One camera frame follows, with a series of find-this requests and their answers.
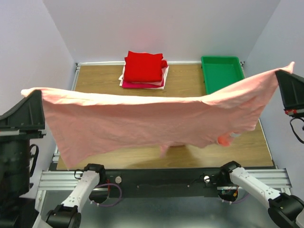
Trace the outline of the pink polo shirt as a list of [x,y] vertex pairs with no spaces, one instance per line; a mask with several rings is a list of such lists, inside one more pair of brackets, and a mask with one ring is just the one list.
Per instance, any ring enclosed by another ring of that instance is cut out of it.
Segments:
[[201,97],[81,93],[40,87],[46,122],[62,160],[72,168],[89,156],[121,148],[230,146],[253,131],[278,88],[278,69]]

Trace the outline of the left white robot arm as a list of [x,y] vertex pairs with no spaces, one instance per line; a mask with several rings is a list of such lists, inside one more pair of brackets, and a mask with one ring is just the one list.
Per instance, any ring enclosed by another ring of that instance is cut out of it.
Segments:
[[105,183],[102,165],[89,164],[72,193],[45,218],[35,199],[24,198],[31,188],[39,148],[31,139],[44,137],[42,92],[35,90],[0,117],[0,226],[2,228],[78,228],[81,209],[96,187]]

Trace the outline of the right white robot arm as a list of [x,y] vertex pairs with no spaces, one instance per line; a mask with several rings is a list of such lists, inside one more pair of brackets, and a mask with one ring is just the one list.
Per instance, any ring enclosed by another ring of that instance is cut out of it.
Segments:
[[[296,74],[278,70],[278,80],[285,113],[293,120],[304,120],[304,79]],[[262,203],[280,228],[304,226],[304,201],[295,195],[275,190],[250,175],[239,163],[231,161],[220,167],[219,182],[237,185]]]

